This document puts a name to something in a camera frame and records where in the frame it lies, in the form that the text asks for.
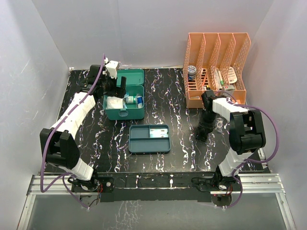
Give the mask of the green medicine kit box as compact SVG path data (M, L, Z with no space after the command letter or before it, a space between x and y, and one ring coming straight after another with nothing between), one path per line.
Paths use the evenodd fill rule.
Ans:
M144 71L142 69L120 69L117 73L117 85L120 86L121 77L126 77L126 94L123 97L123 109L107 109L104 96L103 109L109 120L140 120L144 118ZM143 107L138 108L137 104L127 104L125 98L128 96L142 96Z

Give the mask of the white plastic medicine bottle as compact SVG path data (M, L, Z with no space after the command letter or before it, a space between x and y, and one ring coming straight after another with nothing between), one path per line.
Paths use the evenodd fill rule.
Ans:
M128 96L125 98L127 104L136 104L137 103L136 96Z

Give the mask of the white gauze pad package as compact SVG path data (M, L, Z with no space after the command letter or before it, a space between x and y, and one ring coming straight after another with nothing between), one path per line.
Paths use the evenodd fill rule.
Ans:
M118 97L107 97L106 99L106 108L107 109L123 109L124 101L123 98Z

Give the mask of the white grey device box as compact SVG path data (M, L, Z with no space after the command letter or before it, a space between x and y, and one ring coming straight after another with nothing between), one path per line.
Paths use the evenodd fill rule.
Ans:
M234 91L236 88L234 87L234 85L230 84L230 85L224 85L222 87L223 91Z

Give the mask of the dark teal divider tray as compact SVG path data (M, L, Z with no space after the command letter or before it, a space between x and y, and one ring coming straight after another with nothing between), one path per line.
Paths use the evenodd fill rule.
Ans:
M150 138L151 128L167 128L168 138ZM129 151L135 154L168 153L171 150L169 126L165 124L132 125L129 129Z

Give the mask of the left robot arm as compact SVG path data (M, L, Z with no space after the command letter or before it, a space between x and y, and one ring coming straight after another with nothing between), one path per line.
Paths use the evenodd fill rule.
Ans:
M123 98L126 94L126 77L117 85L119 62L105 59L101 65L91 65L87 77L82 80L67 110L51 127L40 132L42 165L51 164L70 176L70 183L84 190L94 191L99 186L93 167L85 163L75 142L76 133L87 114L106 96Z

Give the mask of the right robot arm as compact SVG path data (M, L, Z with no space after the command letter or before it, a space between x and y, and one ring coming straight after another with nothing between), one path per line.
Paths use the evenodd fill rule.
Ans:
M230 148L213 178L209 181L197 179L195 184L199 187L208 184L211 188L225 190L238 179L240 164L266 144L261 111L240 107L228 97L216 96L213 91L205 91L201 99L204 110L196 129L196 139L208 139L219 115L229 122Z

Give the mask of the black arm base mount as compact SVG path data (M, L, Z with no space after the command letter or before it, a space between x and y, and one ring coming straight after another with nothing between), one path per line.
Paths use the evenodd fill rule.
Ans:
M224 189L208 184L197 186L196 180L209 181L215 172L201 173L95 173L89 181L69 178L73 192L92 193L100 202L116 201L199 201L211 202L214 195L230 197L240 190L236 182Z

